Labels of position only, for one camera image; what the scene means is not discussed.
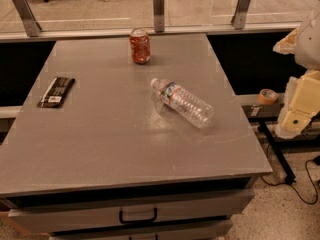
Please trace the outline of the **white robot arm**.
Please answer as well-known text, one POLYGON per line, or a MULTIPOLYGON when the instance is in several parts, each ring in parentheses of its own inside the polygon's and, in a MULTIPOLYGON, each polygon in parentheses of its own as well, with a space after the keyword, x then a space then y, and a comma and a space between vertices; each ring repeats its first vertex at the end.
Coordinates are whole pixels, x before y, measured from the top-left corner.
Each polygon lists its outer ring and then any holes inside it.
POLYGON ((278 137, 292 139, 320 112, 320 5, 278 41, 273 51, 293 54, 295 62, 306 69, 300 78, 289 78, 275 128, 278 137))

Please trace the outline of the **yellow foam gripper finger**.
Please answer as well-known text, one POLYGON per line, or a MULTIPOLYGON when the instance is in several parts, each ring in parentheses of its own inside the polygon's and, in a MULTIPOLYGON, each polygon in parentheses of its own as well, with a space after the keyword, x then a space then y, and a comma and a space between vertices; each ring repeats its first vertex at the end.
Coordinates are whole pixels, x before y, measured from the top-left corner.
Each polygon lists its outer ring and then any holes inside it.
POLYGON ((284 55, 294 54, 297 33, 298 29, 292 30, 288 35, 274 45, 273 51, 284 55))
POLYGON ((320 112, 320 72, 307 70, 300 78, 290 77, 284 94, 275 133, 292 139, 302 133, 320 112))

